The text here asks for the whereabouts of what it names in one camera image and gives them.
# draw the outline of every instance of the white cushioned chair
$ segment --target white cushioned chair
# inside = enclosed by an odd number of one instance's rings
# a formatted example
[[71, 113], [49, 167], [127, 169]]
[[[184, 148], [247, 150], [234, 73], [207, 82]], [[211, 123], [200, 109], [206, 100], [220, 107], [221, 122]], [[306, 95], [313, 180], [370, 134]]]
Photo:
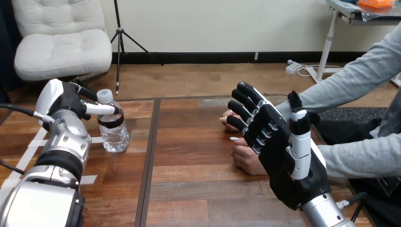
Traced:
[[23, 37], [15, 56], [27, 81], [98, 75], [112, 60], [99, 0], [12, 0]]

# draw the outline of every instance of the plastic bottle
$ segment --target plastic bottle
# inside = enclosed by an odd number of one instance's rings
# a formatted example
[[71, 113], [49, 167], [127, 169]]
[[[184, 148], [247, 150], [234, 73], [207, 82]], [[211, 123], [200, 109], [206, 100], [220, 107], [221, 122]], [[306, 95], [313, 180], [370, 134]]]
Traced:
[[98, 91], [97, 101], [100, 104], [114, 105], [120, 109], [119, 114], [97, 116], [103, 147], [110, 152], [124, 151], [128, 147], [129, 136], [121, 106], [113, 100], [113, 93], [109, 89]]

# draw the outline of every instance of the bottle cap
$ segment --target bottle cap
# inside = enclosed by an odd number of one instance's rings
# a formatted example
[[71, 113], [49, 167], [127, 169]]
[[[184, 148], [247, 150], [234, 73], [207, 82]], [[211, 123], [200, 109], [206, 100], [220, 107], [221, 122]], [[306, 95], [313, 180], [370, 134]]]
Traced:
[[107, 104], [112, 102], [113, 93], [109, 89], [102, 89], [97, 92], [97, 102], [100, 104]]

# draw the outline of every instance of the desk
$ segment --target desk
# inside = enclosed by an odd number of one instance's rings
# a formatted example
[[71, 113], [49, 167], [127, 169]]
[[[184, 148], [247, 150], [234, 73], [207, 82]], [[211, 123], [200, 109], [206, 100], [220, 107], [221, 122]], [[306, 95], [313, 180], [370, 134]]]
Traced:
[[[277, 105], [286, 96], [269, 96]], [[268, 176], [249, 176], [233, 165], [230, 136], [218, 121], [229, 98], [162, 99], [147, 208], [141, 226], [305, 226], [299, 212], [277, 200]], [[336, 201], [352, 193], [332, 182]], [[344, 210], [350, 218], [356, 206]], [[361, 214], [357, 226], [371, 226]]]
[[[275, 105], [284, 95], [267, 96]], [[84, 176], [96, 176], [80, 187], [86, 198], [86, 227], [303, 227], [299, 211], [277, 200], [268, 176], [248, 176], [233, 165], [232, 141], [218, 120], [228, 97], [155, 99], [119, 102], [130, 131], [124, 153], [90, 147]], [[85, 122], [93, 138], [96, 119]], [[0, 158], [17, 165], [28, 145], [48, 138], [37, 120], [13, 112], [0, 125]], [[35, 148], [26, 169], [41, 148]], [[0, 181], [11, 171], [0, 167]], [[0, 190], [7, 192], [7, 187]], [[335, 201], [350, 198], [344, 181], [331, 182]], [[350, 218], [356, 204], [343, 213]], [[370, 227], [363, 212], [357, 227]]]
[[[319, 83], [322, 80], [323, 73], [335, 73], [340, 70], [336, 68], [325, 68], [338, 18], [341, 18], [341, 20], [347, 24], [355, 26], [397, 25], [401, 21], [401, 17], [384, 17], [381, 19], [364, 21], [361, 16], [361, 11], [357, 6], [341, 0], [326, 0], [326, 2], [330, 6], [329, 11], [333, 14], [333, 16], [331, 19], [329, 33], [327, 34], [326, 42], [324, 43], [319, 68], [317, 72], [312, 67], [306, 68], [316, 83]], [[399, 87], [401, 85], [401, 81], [398, 79], [398, 77], [399, 75], [394, 76], [391, 81]]]
[[[82, 178], [82, 180], [86, 178], [86, 184], [80, 186], [80, 193], [86, 200], [84, 226], [134, 226], [153, 103], [153, 100], [121, 102], [130, 130], [130, 143], [124, 153], [110, 153], [103, 148], [103, 144], [99, 141], [101, 134], [95, 117], [90, 121], [84, 121], [94, 140], [90, 146]], [[34, 105], [26, 107], [35, 109]], [[32, 147], [29, 144], [34, 138], [42, 141], [48, 137], [49, 134], [41, 129], [36, 119], [13, 112], [0, 126], [0, 158], [16, 166], [23, 154], [31, 153], [28, 155], [29, 164], [26, 168], [22, 168], [28, 170], [34, 165], [44, 143], [39, 147]], [[10, 174], [11, 170], [0, 167], [0, 182], [3, 183]], [[2, 185], [0, 194], [8, 194], [10, 190]]]

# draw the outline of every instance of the tripod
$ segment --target tripod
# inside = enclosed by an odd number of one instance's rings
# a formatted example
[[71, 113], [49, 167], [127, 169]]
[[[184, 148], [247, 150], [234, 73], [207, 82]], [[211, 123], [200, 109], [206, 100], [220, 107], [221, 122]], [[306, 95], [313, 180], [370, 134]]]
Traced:
[[[111, 42], [114, 41], [114, 39], [118, 36], [118, 57], [117, 57], [117, 81], [116, 81], [116, 89], [115, 89], [115, 94], [118, 95], [118, 86], [119, 86], [119, 80], [120, 80], [120, 54], [122, 53], [122, 55], [126, 55], [127, 53], [124, 50], [124, 43], [122, 42], [122, 35], [124, 34], [126, 37], [128, 37], [129, 39], [131, 39], [138, 47], [140, 47], [141, 49], [143, 49], [144, 52], [146, 52], [149, 56], [155, 58], [149, 51], [147, 51], [143, 46], [141, 46], [137, 41], [135, 41], [133, 38], [131, 38], [131, 36], [129, 36], [124, 29], [121, 28], [121, 23], [120, 23], [120, 14], [118, 13], [118, 5], [117, 5], [117, 0], [114, 0], [114, 9], [115, 9], [115, 16], [117, 17], [117, 26], [118, 29], [115, 31], [115, 34], [111, 40]], [[158, 59], [155, 58], [157, 62], [159, 62], [162, 66], [164, 65], [164, 63]]]

